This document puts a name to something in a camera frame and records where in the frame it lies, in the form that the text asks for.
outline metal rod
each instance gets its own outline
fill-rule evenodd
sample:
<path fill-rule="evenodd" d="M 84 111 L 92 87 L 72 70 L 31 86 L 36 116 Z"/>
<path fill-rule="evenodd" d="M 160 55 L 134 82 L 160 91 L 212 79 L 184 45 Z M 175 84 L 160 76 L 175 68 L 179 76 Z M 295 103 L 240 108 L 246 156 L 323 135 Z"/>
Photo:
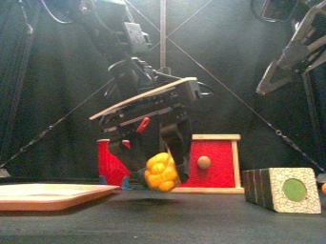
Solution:
<path fill-rule="evenodd" d="M 160 68 L 167 66 L 167 1 L 160 0 Z"/>

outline wooden knob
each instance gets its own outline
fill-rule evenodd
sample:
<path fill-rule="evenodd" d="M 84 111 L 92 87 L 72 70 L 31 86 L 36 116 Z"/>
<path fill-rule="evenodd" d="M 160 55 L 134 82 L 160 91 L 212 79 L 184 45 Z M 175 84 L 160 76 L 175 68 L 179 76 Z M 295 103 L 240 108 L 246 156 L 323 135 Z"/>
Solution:
<path fill-rule="evenodd" d="M 210 167 L 211 161 L 207 156 L 202 156 L 198 160 L 198 166 L 202 170 L 207 170 Z"/>

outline black backdrop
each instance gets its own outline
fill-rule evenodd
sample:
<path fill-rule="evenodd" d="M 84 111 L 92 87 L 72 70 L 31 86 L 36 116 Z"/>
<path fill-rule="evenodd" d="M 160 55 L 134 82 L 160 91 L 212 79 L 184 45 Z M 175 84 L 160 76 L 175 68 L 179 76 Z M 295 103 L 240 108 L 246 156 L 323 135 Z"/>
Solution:
<path fill-rule="evenodd" d="M 64 18 L 51 1 L 45 2 Z M 154 46 L 142 59 L 159 69 L 159 45 L 155 45 L 159 42 L 160 1 L 130 0 L 127 3 Z M 31 18 L 35 8 L 27 11 Z M 21 11 L 13 7 L 7 16 L 12 19 L 11 27 L 1 33 L 8 43 L 1 51 L 9 53 L 0 56 L 3 63 L 13 59 L 15 39 L 24 35 L 17 32 L 24 26 L 17 16 Z M 310 167 L 302 154 L 289 147 L 266 124 L 267 121 L 282 130 L 303 152 L 317 157 L 303 83 L 297 81 L 266 96 L 255 93 L 266 67 L 273 58 L 279 58 L 290 39 L 289 23 L 259 22 L 251 14 L 250 1 L 170 0 L 167 35 L 172 41 L 167 40 L 167 66 L 172 68 L 172 74 L 195 76 L 215 90 L 215 96 L 188 108 L 194 133 L 240 134 L 240 170 Z M 11 136 L 1 136 L 1 144 L 9 145 L 3 150 L 3 161 L 60 118 L 65 120 L 11 161 L 7 166 L 11 175 L 63 179 L 98 177 L 96 140 L 106 138 L 106 134 L 88 117 L 112 101 L 104 98 L 104 90 L 84 101 L 110 80 L 110 65 L 83 28 L 77 24 L 56 23 L 41 9 L 13 123 L 1 124 L 1 134 L 11 131 Z M 13 87 L 15 82 L 1 72 L 1 88 Z M 13 90 L 0 90 L 7 103 L 16 97 Z M 5 102 L 1 110 L 7 122 L 11 106 Z"/>

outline black table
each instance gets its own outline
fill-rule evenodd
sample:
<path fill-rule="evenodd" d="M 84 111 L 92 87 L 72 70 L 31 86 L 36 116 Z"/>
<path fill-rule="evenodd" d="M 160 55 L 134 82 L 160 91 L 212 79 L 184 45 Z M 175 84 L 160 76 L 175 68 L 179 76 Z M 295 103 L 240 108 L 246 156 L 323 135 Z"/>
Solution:
<path fill-rule="evenodd" d="M 64 211 L 1 212 L 0 243 L 326 243 L 322 214 L 274 213 L 243 194 L 116 191 Z"/>

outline wooden block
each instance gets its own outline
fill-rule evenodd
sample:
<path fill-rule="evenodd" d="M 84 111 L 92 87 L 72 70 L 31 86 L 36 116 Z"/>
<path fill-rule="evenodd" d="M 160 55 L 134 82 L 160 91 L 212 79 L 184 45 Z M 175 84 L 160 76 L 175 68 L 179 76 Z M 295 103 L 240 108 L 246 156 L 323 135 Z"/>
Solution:
<path fill-rule="evenodd" d="M 278 213 L 321 214 L 313 169 L 269 168 L 242 172 L 244 196 Z"/>

